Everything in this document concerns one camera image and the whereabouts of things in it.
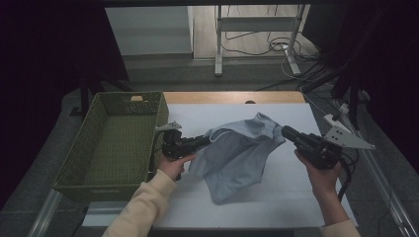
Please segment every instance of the human hand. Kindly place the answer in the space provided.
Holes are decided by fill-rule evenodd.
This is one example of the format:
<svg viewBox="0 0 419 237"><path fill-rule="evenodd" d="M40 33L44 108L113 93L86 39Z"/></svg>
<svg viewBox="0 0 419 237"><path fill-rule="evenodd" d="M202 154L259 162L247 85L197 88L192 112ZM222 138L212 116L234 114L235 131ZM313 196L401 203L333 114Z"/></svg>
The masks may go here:
<svg viewBox="0 0 419 237"><path fill-rule="evenodd" d="M170 161L166 156L161 154L158 168L173 181L176 181L176 177L185 172L184 164L188 161L194 160L196 157L196 154L192 154L175 161Z"/></svg>
<svg viewBox="0 0 419 237"><path fill-rule="evenodd" d="M318 170L297 150L295 155L307 169L313 194L320 206L325 225L332 225L349 219L335 190L342 169L341 164L338 162L331 170Z"/></svg>
<svg viewBox="0 0 419 237"><path fill-rule="evenodd" d="M331 170L318 170L300 153L298 153L298 150L295 150L294 153L307 169L308 178L311 182L314 196L318 200L324 199L327 196L337 197L335 187L339 173L342 169L341 164L338 162Z"/></svg>

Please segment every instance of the gray cloth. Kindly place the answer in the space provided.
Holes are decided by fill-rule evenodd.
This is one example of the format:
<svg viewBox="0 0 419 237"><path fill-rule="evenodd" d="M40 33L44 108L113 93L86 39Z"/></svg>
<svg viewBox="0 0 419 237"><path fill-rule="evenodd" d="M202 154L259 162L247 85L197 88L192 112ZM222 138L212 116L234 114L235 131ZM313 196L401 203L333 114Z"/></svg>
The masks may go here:
<svg viewBox="0 0 419 237"><path fill-rule="evenodd" d="M269 154L285 142L282 129L260 113L213 128L204 135L211 144L197 152L189 171L204 178L212 200L222 204L236 192L261 183Z"/></svg>

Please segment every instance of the beige sleeve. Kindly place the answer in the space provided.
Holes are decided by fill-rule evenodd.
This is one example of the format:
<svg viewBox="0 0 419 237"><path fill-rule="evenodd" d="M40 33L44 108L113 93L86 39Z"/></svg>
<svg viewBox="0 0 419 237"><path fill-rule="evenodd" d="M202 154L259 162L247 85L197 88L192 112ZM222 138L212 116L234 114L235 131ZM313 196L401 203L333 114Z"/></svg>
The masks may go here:
<svg viewBox="0 0 419 237"><path fill-rule="evenodd" d="M351 219L345 220L333 225L320 227L320 233L323 237L360 237L360 233Z"/></svg>
<svg viewBox="0 0 419 237"><path fill-rule="evenodd" d="M176 184L162 171L148 183L142 183L121 214L107 228L103 236L147 236L153 222L168 208L168 197Z"/></svg>

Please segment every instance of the white table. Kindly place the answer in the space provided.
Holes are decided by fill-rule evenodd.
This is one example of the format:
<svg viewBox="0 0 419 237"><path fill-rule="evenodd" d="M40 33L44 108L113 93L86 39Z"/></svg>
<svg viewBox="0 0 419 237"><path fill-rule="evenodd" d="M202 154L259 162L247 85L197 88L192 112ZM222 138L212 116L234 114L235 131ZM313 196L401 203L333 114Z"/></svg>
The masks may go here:
<svg viewBox="0 0 419 237"><path fill-rule="evenodd" d="M227 122L252 119L259 112L280 125L319 134L309 104L169 105L169 121L183 126L183 136L197 136ZM216 205L204 180L185 172L170 198L170 209L155 229L293 229L324 224L305 167L287 141L268 157L261 184ZM343 206L354 221L346 197ZM92 202L83 226L108 226L126 202Z"/></svg>

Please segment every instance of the dark background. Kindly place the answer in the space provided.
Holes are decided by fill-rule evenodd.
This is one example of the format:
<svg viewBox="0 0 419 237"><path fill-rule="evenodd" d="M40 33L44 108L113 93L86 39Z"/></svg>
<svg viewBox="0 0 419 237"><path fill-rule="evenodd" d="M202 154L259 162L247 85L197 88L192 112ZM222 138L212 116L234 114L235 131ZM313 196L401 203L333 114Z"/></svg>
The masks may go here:
<svg viewBox="0 0 419 237"><path fill-rule="evenodd" d="M379 9L382 17L353 70L347 72L354 75L345 74L339 80L355 77L360 89L371 97L370 114L418 172L414 149L419 133L414 99L417 83L413 80L419 78L419 1L312 5L302 34L320 47L330 66L338 68L367 33L366 25Z"/></svg>
<svg viewBox="0 0 419 237"><path fill-rule="evenodd" d="M0 24L3 206L54 127L63 96L81 78L97 92L100 75L127 75L103 7L3 2Z"/></svg>

